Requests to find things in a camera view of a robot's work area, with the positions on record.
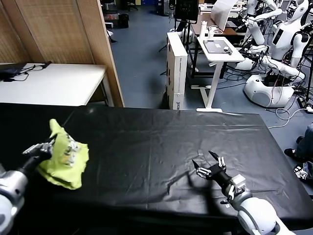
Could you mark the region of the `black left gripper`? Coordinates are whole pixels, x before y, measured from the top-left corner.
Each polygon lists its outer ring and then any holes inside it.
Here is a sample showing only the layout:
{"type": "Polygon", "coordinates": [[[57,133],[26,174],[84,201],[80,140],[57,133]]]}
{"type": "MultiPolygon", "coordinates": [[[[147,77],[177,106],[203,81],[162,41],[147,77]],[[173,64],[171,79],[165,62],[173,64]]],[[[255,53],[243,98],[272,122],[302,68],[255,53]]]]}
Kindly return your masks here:
{"type": "Polygon", "coordinates": [[[35,144],[22,152],[27,157],[26,162],[22,166],[23,171],[34,171],[36,167],[43,161],[51,158],[53,146],[57,137],[51,137],[42,144],[35,144]]]}

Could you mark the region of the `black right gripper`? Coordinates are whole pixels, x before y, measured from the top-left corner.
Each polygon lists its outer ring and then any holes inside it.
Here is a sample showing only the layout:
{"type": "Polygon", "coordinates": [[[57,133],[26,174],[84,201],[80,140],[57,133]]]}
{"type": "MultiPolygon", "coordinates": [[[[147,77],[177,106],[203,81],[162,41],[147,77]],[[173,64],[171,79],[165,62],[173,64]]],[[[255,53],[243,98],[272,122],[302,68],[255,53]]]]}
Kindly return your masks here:
{"type": "Polygon", "coordinates": [[[230,184],[231,177],[226,173],[224,157],[220,157],[213,151],[209,151],[209,153],[216,161],[218,161],[218,164],[206,169],[200,167],[194,160],[192,160],[196,174],[201,178],[215,181],[221,188],[227,188],[230,184]]]}

